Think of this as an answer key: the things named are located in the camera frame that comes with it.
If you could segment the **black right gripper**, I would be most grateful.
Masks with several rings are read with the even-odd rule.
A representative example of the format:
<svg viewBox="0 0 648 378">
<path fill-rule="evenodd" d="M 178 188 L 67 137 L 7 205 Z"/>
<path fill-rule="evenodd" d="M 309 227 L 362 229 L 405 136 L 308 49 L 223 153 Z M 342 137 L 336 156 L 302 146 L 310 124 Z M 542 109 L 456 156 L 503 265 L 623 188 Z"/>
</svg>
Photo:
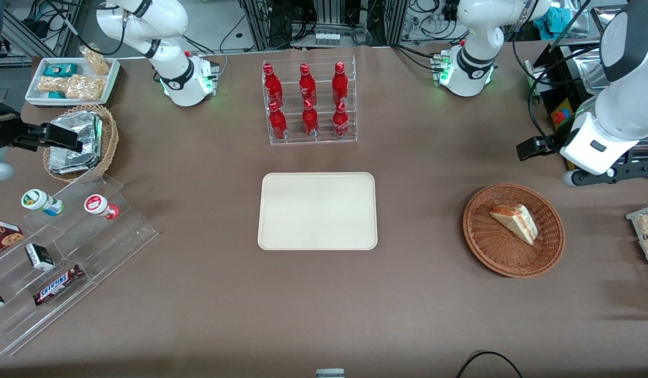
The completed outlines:
<svg viewBox="0 0 648 378">
<path fill-rule="evenodd" d="M 63 148 L 76 153 L 82 152 L 78 134 L 54 124 L 41 124 L 40 137 L 22 136 L 29 132 L 29 126 L 20 118 L 19 112 L 0 103 L 0 148 L 12 144 L 36 152 L 39 148 Z"/>
</svg>

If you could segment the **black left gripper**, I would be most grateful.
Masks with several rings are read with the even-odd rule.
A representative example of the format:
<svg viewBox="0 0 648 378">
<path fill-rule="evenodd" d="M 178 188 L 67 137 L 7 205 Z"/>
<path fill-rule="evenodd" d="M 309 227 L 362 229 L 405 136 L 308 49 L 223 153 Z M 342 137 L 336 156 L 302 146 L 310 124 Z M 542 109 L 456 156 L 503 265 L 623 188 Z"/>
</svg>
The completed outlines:
<svg viewBox="0 0 648 378">
<path fill-rule="evenodd" d="M 566 136 L 550 134 L 547 136 L 534 136 L 516 146 L 519 161 L 527 161 L 537 156 L 548 156 L 559 153 L 565 144 Z"/>
</svg>

